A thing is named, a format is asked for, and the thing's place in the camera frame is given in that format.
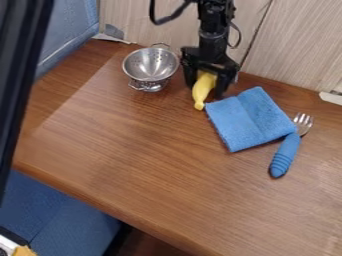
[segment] banana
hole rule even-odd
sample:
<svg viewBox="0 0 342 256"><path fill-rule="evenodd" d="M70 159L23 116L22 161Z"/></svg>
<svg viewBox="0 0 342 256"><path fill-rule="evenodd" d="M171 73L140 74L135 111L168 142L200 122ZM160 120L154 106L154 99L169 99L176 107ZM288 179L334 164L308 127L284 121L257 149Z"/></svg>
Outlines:
<svg viewBox="0 0 342 256"><path fill-rule="evenodd" d="M216 75L201 72L199 73L198 80L192 87L192 98L195 101L195 109L203 110L204 101L208 97L209 92L215 88Z"/></svg>

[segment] folded towel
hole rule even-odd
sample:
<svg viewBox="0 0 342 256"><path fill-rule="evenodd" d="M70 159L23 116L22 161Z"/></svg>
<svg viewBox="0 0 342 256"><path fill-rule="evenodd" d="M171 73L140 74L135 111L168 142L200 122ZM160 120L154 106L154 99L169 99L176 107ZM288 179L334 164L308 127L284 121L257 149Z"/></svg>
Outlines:
<svg viewBox="0 0 342 256"><path fill-rule="evenodd" d="M207 103L205 109L231 152L267 143L296 130L261 87Z"/></svg>

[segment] stainless steel strainer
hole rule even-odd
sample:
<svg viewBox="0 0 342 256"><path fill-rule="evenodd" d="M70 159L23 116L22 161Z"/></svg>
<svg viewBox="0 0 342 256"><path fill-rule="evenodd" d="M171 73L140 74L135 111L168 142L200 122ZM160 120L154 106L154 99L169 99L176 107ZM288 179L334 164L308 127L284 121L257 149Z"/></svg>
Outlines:
<svg viewBox="0 0 342 256"><path fill-rule="evenodd" d="M177 55L160 47L134 51L122 63L124 72L131 78L129 86L146 92L163 89L178 66Z"/></svg>

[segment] wall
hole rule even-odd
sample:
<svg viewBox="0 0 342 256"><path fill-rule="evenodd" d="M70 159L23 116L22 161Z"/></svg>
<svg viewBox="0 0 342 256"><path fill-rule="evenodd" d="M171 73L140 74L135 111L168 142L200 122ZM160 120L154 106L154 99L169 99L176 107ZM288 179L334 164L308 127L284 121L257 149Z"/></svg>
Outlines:
<svg viewBox="0 0 342 256"><path fill-rule="evenodd" d="M179 19L156 27L148 18L149 0L100 1L101 28L113 24L128 41L146 46L165 42L175 50L198 42L195 5ZM170 14L182 2L157 0L157 16ZM246 57L243 71L318 91L342 84L341 0L235 0L235 4L243 42L229 56L237 62Z"/></svg>

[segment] blue fabric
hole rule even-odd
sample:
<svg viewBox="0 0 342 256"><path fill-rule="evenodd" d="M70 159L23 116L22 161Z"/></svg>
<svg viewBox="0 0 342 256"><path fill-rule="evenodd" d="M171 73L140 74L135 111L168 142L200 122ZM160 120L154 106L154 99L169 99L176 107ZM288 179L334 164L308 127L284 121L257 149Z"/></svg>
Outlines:
<svg viewBox="0 0 342 256"><path fill-rule="evenodd" d="M41 256L102 255L120 221L12 171L0 208L0 226L31 243Z"/></svg>
<svg viewBox="0 0 342 256"><path fill-rule="evenodd" d="M205 108L231 152L267 143L296 130L293 122L261 87L207 103Z"/></svg>
<svg viewBox="0 0 342 256"><path fill-rule="evenodd" d="M99 256L119 227L119 221L70 198L31 246L42 256Z"/></svg>
<svg viewBox="0 0 342 256"><path fill-rule="evenodd" d="M96 0L57 0L36 77L39 78L98 33Z"/></svg>
<svg viewBox="0 0 342 256"><path fill-rule="evenodd" d="M64 194L12 171L0 208L0 226L31 241L67 199Z"/></svg>

